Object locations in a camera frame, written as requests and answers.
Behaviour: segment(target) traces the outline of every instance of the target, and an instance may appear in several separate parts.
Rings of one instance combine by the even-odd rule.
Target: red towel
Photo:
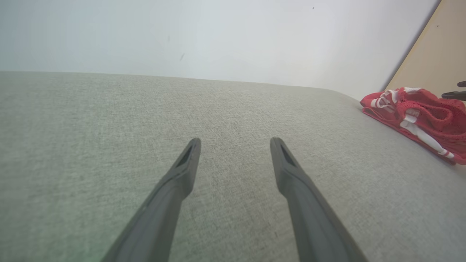
[[[364,114],[418,142],[451,164],[466,165],[466,109],[457,99],[437,98],[421,88],[370,94]]]

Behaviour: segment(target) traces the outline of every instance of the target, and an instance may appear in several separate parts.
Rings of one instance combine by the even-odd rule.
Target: gray fabric surface
[[[466,172],[334,91],[0,72],[0,258],[98,261],[189,139],[170,261],[297,261],[281,137],[370,261],[464,261]]]

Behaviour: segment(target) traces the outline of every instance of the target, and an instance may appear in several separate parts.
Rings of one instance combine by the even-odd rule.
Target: beige panel
[[[421,87],[438,97],[466,91],[466,0],[443,0],[387,89]]]

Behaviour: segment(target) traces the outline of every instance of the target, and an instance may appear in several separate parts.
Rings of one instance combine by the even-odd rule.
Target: red and white cloth
[[[454,165],[466,165],[466,109],[457,99],[403,87],[361,100],[364,114],[390,126]]]

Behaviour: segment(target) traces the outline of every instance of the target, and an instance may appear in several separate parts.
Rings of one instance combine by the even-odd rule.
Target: white wall
[[[380,91],[437,0],[1,0],[0,70]]]

